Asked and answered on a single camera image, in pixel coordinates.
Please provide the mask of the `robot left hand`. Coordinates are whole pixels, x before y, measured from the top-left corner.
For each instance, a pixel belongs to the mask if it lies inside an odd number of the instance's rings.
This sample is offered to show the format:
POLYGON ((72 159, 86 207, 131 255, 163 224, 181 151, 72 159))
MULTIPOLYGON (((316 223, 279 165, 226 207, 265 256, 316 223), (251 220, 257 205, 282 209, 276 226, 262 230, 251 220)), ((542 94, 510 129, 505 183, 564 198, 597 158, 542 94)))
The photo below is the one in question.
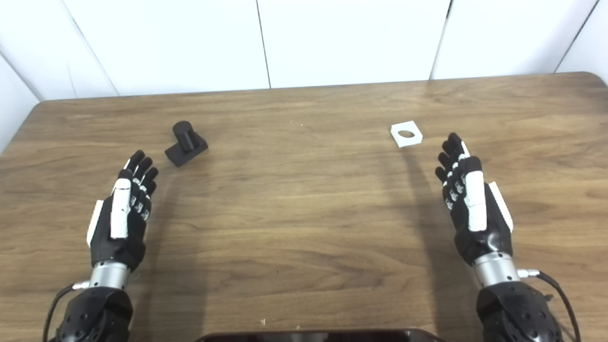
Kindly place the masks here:
POLYGON ((137 150, 120 169, 109 196, 97 200, 86 236, 93 267, 90 287, 124 290, 143 262, 159 173, 152 164, 152 158, 137 150))

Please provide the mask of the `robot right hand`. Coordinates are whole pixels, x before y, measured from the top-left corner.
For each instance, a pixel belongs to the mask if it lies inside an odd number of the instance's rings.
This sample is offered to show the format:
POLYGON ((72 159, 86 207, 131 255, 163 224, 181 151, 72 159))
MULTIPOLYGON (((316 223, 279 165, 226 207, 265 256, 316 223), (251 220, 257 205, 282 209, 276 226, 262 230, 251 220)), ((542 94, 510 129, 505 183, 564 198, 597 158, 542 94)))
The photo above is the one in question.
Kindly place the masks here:
POLYGON ((442 144, 435 175, 456 230, 454 243, 480 286, 519 281, 513 262, 513 218, 495 182, 486 182, 482 163, 460 136, 442 144))

